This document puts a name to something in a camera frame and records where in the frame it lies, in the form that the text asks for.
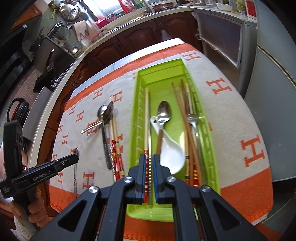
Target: plastic bag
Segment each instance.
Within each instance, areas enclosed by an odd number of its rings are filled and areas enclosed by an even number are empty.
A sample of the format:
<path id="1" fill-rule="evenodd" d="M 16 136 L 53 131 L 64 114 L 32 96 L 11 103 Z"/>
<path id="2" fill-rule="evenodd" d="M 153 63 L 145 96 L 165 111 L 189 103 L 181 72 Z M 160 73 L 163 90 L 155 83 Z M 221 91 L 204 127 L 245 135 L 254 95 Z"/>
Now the plastic bag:
<path id="1" fill-rule="evenodd" d="M 161 30 L 161 41 L 167 41 L 172 39 L 172 37 L 165 31 L 165 30 Z"/>

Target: faucet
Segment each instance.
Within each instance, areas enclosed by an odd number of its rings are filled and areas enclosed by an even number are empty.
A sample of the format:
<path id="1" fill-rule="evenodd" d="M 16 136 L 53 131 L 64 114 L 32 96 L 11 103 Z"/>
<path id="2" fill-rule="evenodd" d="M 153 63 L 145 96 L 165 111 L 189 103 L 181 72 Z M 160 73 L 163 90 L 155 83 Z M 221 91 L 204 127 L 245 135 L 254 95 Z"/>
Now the faucet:
<path id="1" fill-rule="evenodd" d="M 149 7 L 148 3 L 146 0 L 142 0 L 142 2 L 144 3 L 146 10 L 144 11 L 145 13 L 152 13 L 151 8 Z"/>

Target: red bottle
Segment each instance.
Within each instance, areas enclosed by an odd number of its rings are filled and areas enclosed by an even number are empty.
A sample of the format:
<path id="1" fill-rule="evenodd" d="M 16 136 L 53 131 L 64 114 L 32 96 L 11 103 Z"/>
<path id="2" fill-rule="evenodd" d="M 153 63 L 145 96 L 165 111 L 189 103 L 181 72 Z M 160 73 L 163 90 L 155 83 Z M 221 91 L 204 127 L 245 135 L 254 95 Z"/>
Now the red bottle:
<path id="1" fill-rule="evenodd" d="M 131 12 L 130 9 L 126 5 L 124 5 L 121 0 L 118 0 L 118 2 L 119 2 L 121 8 L 124 10 L 125 13 Z"/>

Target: white bowl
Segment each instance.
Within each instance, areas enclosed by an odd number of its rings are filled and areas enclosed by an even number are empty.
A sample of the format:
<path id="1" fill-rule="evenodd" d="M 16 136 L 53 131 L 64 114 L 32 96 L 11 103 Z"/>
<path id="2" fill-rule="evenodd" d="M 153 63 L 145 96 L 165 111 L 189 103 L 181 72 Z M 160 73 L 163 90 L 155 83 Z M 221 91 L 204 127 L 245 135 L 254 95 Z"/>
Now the white bowl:
<path id="1" fill-rule="evenodd" d="M 232 11 L 232 6 L 229 4 L 217 3 L 217 7 L 223 11 L 228 11 L 228 12 Z"/>

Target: white ceramic spoon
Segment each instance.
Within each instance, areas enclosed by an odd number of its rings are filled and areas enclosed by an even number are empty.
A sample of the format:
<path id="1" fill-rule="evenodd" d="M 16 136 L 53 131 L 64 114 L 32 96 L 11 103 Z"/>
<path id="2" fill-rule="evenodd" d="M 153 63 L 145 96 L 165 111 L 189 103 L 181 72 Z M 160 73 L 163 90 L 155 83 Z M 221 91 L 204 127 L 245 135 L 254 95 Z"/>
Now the white ceramic spoon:
<path id="1" fill-rule="evenodd" d="M 150 123 L 156 134 L 158 134 L 160 127 L 157 117 L 151 117 Z M 165 130 L 163 130 L 160 164 L 164 167 L 168 167 L 171 174 L 179 172 L 185 164 L 185 153 L 183 148 L 180 144 L 175 142 Z"/>

